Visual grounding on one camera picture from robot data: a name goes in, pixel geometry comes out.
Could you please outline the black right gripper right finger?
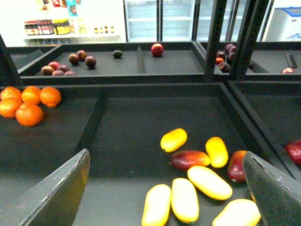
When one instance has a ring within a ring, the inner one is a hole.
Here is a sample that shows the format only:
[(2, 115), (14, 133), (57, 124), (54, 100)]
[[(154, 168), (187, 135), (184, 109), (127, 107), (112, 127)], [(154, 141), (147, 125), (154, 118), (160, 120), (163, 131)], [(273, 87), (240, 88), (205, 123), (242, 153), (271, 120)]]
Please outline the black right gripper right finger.
[(243, 157), (246, 182), (266, 226), (301, 224), (301, 183), (247, 152)]

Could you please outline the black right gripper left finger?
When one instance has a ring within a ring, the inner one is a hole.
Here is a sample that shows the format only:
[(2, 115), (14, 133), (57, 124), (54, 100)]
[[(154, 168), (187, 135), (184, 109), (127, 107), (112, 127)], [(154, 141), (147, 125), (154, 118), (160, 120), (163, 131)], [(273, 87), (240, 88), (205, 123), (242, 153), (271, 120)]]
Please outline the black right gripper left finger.
[(71, 226), (85, 192), (90, 167), (81, 150), (26, 194), (1, 209), (2, 226)]

